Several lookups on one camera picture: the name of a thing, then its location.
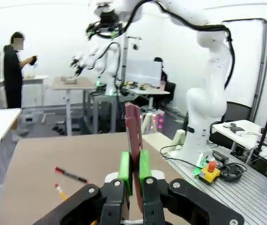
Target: metal platform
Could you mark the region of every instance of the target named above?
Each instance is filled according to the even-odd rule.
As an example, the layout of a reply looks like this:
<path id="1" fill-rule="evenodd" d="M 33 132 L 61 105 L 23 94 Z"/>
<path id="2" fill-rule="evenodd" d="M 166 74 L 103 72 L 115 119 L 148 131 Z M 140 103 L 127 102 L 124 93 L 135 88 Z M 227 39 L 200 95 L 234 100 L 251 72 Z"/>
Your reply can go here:
<path id="1" fill-rule="evenodd" d="M 214 150 L 228 156 L 231 163 L 244 164 L 221 147 L 216 147 Z M 245 225 L 267 225 L 267 177 L 244 164 L 248 171 L 243 174 L 240 181 L 228 183 L 218 179 L 208 186 L 193 176 L 194 168 L 176 160 L 167 162 L 183 179 L 243 215 Z"/>

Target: wall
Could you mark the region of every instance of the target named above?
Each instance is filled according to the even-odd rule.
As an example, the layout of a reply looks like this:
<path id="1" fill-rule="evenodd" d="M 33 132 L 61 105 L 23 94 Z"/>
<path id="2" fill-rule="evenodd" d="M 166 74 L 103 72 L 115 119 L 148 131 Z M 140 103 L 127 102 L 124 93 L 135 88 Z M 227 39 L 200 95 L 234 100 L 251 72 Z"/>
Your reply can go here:
<path id="1" fill-rule="evenodd" d="M 223 20 L 229 19 L 239 19 L 239 18 L 254 18 L 262 17 L 267 19 L 267 4 L 252 4 L 252 5 L 241 5 L 241 6 L 231 6 L 231 7 L 217 7 L 205 10 L 208 14 L 212 23 L 219 23 Z M 170 27 L 169 20 L 166 19 L 166 26 Z M 250 36 L 252 30 L 244 32 L 245 37 Z M 175 102 L 173 102 L 173 107 L 178 107 L 181 112 L 185 113 L 187 108 L 185 104 L 185 94 L 186 91 L 192 87 L 201 87 L 201 80 L 204 71 L 204 65 L 208 58 L 207 51 L 199 47 L 196 43 L 196 32 L 190 31 L 188 28 L 182 27 L 172 27 L 168 30 L 166 38 L 164 39 L 166 49 L 164 51 L 165 59 L 165 70 L 171 77 L 171 81 L 176 81 L 177 85 L 180 85 L 180 91 L 177 91 L 175 96 Z M 247 48 L 248 46 L 236 46 L 238 48 Z M 253 54 L 248 55 L 249 60 L 254 56 Z M 252 68 L 253 65 L 248 63 L 248 67 Z M 248 74 L 247 68 L 245 68 L 245 76 Z M 263 125 L 267 118 L 267 77 L 265 82 L 265 87 L 263 90 L 263 95 L 261 99 L 261 104 L 259 107 L 256 122 Z"/>
<path id="2" fill-rule="evenodd" d="M 37 75 L 48 75 L 46 80 L 45 105 L 64 104 L 64 91 L 52 91 L 51 83 L 56 76 L 72 75 L 69 68 L 71 58 L 78 52 L 87 52 L 93 45 L 101 45 L 108 40 L 93 37 L 87 41 L 85 29 L 90 21 L 97 21 L 93 15 L 93 4 L 88 9 L 89 0 L 11 0 L 0 1 L 0 51 L 9 43 L 15 31 L 25 34 L 24 51 L 20 59 L 31 55 L 38 56 Z M 153 38 L 161 32 L 156 28 L 157 20 L 163 20 L 157 7 L 146 4 L 143 18 L 133 24 L 128 33 L 143 37 L 138 53 L 129 53 L 131 58 L 153 59 L 153 52 L 160 46 L 159 39 Z M 26 66 L 23 75 L 32 74 L 33 68 Z M 82 75 L 95 78 L 93 71 L 84 71 Z M 40 88 L 27 85 L 23 88 L 23 107 L 40 105 Z M 72 91 L 72 103 L 82 101 L 80 91 Z"/>

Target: floor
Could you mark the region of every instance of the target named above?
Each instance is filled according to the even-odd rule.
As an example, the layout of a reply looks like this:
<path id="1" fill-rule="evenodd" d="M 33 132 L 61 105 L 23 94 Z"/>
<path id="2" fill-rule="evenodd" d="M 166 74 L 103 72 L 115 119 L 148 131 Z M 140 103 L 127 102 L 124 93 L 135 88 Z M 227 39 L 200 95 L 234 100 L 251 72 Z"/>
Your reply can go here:
<path id="1" fill-rule="evenodd" d="M 48 115 L 44 124 L 37 123 L 34 125 L 27 125 L 26 128 L 28 129 L 29 133 L 26 138 L 59 136 L 58 132 L 53 131 L 52 128 L 57 121 L 62 121 L 65 117 L 66 116 L 64 115 L 64 111 L 57 111 L 56 115 Z M 176 131 L 178 129 L 181 129 L 182 127 L 181 124 L 176 123 L 174 120 L 175 118 L 168 114 L 165 114 L 162 133 L 171 139 L 173 139 Z M 79 135 L 79 132 L 75 131 L 73 132 L 73 135 Z M 12 158 L 16 147 L 16 143 L 13 143 L 11 139 L 11 133 L 9 132 L 3 139 L 3 142 L 0 146 L 0 192 L 10 159 Z"/>

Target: bolt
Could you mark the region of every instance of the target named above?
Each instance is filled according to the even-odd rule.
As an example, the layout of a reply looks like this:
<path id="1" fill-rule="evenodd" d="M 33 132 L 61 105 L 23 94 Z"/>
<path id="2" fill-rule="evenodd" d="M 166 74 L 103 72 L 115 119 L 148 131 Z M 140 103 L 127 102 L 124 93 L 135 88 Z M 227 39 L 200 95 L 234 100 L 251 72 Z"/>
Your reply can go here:
<path id="1" fill-rule="evenodd" d="M 152 183 L 153 183 L 153 180 L 152 180 L 151 178 L 148 178 L 148 179 L 146 180 L 146 183 L 148 183 L 148 184 L 152 184 Z"/>
<path id="2" fill-rule="evenodd" d="M 88 192 L 91 193 L 91 194 L 92 194 L 94 191 L 95 191 L 94 188 L 90 188 L 90 189 L 88 190 Z"/>
<path id="3" fill-rule="evenodd" d="M 229 225 L 238 225 L 238 221 L 236 219 L 232 219 L 230 222 L 229 222 Z"/>
<path id="4" fill-rule="evenodd" d="M 116 181 L 115 183 L 114 183 L 114 185 L 115 186 L 119 186 L 121 183 L 120 183 L 120 181 L 118 180 L 118 181 Z"/>
<path id="5" fill-rule="evenodd" d="M 177 183 L 177 182 L 175 182 L 175 183 L 173 184 L 173 187 L 174 187 L 174 188 L 179 188 L 179 187 L 180 187 L 180 184 Z"/>

